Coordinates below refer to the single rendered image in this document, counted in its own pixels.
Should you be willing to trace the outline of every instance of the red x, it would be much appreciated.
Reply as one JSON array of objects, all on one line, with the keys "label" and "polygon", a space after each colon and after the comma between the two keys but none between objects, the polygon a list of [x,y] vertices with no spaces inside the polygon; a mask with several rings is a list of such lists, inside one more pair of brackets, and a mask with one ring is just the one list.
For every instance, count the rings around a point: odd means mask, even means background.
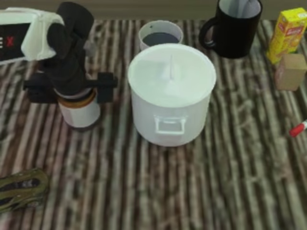
[{"label": "red x", "polygon": [[10,36],[10,37],[6,37],[6,46],[10,47],[14,45],[14,37]]}]

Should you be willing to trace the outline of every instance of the dark liquid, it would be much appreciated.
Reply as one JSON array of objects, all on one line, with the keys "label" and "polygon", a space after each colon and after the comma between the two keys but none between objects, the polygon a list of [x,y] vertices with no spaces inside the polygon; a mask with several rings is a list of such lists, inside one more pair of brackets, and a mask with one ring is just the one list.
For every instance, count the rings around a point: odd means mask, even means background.
[{"label": "dark liquid", "polygon": [[167,33],[153,33],[147,35],[144,39],[143,42],[148,45],[148,46],[154,46],[158,44],[164,44],[164,43],[179,43],[179,40]]}]

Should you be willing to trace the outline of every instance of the green camouflage object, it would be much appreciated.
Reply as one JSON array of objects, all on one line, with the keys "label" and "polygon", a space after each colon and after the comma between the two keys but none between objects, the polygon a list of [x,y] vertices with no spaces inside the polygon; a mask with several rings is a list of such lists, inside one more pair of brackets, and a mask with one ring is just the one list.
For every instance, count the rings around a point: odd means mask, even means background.
[{"label": "green camouflage object", "polygon": [[41,169],[0,178],[0,213],[38,206],[44,200],[48,184],[48,176]]}]

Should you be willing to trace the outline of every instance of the striped tablecloth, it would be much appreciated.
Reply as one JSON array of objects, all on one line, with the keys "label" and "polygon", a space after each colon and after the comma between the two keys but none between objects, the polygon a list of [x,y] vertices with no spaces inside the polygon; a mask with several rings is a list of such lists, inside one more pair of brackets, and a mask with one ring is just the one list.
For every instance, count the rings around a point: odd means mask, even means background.
[{"label": "striped tablecloth", "polygon": [[95,22],[98,51],[86,67],[114,72],[119,86],[85,133],[57,106],[29,103],[22,85],[34,63],[0,67],[0,176],[40,167],[51,185],[43,206],[1,215],[0,230],[306,230],[307,132],[288,131],[307,118],[307,84],[275,90],[264,53],[273,23],[259,25],[248,57],[228,60],[199,46],[203,22],[177,21],[218,78],[201,135],[168,149],[132,123],[126,70],[144,23]]}]

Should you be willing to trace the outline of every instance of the black mug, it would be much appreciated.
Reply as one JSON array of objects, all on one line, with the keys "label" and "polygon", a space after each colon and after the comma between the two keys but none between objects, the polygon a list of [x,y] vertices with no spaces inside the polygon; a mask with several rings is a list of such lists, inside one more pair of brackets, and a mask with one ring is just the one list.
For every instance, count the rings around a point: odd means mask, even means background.
[{"label": "black mug", "polygon": [[[216,15],[207,21],[199,33],[200,45],[214,50],[224,58],[242,58],[249,54],[260,16],[262,3],[259,0],[250,0],[244,14],[238,15],[230,10],[230,2],[234,0],[220,0]],[[212,40],[205,41],[208,31],[213,27]]]}]

